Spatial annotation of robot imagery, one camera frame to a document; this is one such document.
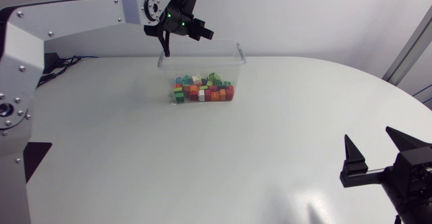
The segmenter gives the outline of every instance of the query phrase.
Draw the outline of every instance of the orange block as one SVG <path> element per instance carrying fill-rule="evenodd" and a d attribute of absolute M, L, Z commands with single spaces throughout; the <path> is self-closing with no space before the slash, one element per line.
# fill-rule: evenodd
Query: orange block
<path fill-rule="evenodd" d="M 194 92 L 194 91 L 199 91 L 198 87 L 196 85 L 190 85 L 190 91 Z"/>
<path fill-rule="evenodd" d="M 218 92 L 211 92 L 211 100 L 212 101 L 219 101 L 219 93 Z"/>
<path fill-rule="evenodd" d="M 219 98 L 221 99 L 221 101 L 225 101 L 226 100 L 226 93 L 225 93 L 225 89 L 221 89 L 219 91 Z"/>

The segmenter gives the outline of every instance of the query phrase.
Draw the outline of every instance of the white block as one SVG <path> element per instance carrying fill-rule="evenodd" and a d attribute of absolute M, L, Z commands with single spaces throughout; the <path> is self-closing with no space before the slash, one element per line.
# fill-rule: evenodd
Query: white block
<path fill-rule="evenodd" d="M 205 101 L 205 94 L 204 94 L 204 90 L 200 90 L 198 92 L 198 99 L 200 100 L 200 102 L 204 102 Z"/>

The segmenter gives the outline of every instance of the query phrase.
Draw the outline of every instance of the metal frame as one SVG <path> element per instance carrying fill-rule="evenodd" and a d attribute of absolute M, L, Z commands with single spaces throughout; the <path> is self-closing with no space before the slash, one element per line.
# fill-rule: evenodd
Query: metal frame
<path fill-rule="evenodd" d="M 383 80 L 397 86 L 417 62 L 431 41 L 432 6 L 421 20 L 405 47 L 400 51 L 393 64 L 384 74 Z"/>

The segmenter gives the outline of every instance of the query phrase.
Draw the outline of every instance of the black cable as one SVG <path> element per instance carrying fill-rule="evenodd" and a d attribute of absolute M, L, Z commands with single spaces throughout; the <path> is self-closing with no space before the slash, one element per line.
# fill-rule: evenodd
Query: black cable
<path fill-rule="evenodd" d="M 83 59 L 83 58 L 97 58 L 97 57 L 96 57 L 96 56 L 75 56 L 75 55 L 74 55 L 73 57 L 70 57 L 70 58 L 66 58 L 66 59 L 58 59 L 58 60 L 56 61 L 56 67 L 57 67 L 57 68 L 63 68 L 63 69 L 61 69 L 61 70 L 60 70 L 59 72 L 57 72 L 57 73 L 51 73 L 51 74 L 44 75 L 44 76 L 40 77 L 40 80 L 39 80 L 39 83 L 38 83 L 37 88 L 38 88 L 39 86 L 42 86 L 43 84 L 45 84 L 45 83 L 51 81 L 52 79 L 56 78 L 57 76 L 62 75 L 63 73 L 65 73 L 65 71 L 66 71 L 69 67 L 71 67 L 71 66 L 73 66 L 73 65 L 76 65 L 76 64 L 77 64 L 81 59 Z"/>

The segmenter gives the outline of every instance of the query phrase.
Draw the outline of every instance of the red block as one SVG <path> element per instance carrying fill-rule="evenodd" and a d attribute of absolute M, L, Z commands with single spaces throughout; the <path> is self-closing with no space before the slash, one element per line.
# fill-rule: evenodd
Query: red block
<path fill-rule="evenodd" d="M 198 100 L 198 91 L 190 92 L 190 100 L 191 101 L 197 101 Z"/>
<path fill-rule="evenodd" d="M 217 92 L 217 86 L 209 86 L 211 92 Z"/>
<path fill-rule="evenodd" d="M 204 98 L 206 101 L 211 101 L 211 91 L 209 89 L 204 90 Z"/>
<path fill-rule="evenodd" d="M 226 96 L 225 96 L 225 99 L 226 99 L 227 101 L 231 101 L 233 98 L 234 98 L 234 90 L 232 90 L 232 89 L 227 89 L 227 90 L 226 90 Z"/>

